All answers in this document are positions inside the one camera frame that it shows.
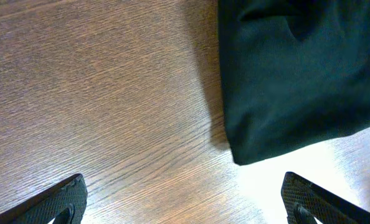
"black textured plastic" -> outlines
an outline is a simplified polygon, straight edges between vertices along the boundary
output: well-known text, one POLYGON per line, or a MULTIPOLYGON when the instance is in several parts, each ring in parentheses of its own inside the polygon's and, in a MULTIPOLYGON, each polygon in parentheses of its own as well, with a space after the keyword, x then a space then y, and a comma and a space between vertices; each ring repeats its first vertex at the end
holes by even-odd
POLYGON ((300 224, 297 207, 303 207, 322 223, 370 223, 370 213, 299 175, 287 172, 281 195, 289 224, 300 224))
POLYGON ((0 223, 47 224, 63 211, 69 211, 67 221, 56 218, 54 224, 80 224, 86 206, 87 188, 83 176, 75 174, 0 214, 0 223))

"brown wooden floor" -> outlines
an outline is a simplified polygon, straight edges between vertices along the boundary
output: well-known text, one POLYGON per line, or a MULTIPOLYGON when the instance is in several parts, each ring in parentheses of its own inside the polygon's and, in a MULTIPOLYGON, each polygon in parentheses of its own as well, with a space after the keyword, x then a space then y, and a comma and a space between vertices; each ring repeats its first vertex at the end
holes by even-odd
POLYGON ((288 170, 370 211, 370 129, 232 163, 216 8, 0 0, 0 213, 80 172, 83 223, 286 223, 288 170))

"dark green cloth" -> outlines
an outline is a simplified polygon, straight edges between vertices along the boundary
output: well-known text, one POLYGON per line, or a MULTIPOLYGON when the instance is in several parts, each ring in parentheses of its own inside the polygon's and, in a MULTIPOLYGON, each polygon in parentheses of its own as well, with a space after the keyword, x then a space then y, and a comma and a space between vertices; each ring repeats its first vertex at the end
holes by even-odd
POLYGON ((219 0, 219 48, 235 163, 370 127, 370 1, 219 0))

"wood grain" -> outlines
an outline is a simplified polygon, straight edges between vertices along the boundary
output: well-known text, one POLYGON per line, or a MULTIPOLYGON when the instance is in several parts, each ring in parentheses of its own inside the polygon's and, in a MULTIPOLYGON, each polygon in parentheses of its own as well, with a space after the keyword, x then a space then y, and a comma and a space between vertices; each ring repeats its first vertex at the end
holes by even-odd
POLYGON ((232 163, 216 8, 0 1, 0 213, 80 172, 83 223, 285 223, 288 170, 370 210, 370 129, 232 163))

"dark green fabric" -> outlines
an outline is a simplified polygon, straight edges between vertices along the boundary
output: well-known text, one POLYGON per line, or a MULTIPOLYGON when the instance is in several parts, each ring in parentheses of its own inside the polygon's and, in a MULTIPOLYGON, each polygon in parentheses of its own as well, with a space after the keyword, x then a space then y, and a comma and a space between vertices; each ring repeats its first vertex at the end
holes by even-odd
POLYGON ((219 0, 219 47, 235 163, 370 127, 370 1, 219 0))

